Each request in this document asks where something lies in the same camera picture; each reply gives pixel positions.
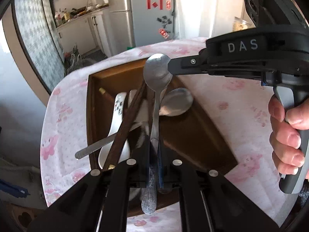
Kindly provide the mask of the person's right hand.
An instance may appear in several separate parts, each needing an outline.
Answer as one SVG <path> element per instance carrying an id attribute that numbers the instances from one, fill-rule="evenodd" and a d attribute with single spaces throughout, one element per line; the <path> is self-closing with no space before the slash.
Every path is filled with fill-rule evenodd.
<path id="1" fill-rule="evenodd" d="M 305 156 L 300 151 L 302 138 L 299 131 L 308 130 L 308 100 L 288 110 L 272 96 L 268 111 L 272 133 L 269 138 L 273 148 L 272 160 L 279 173 L 295 175 L 305 163 Z"/>

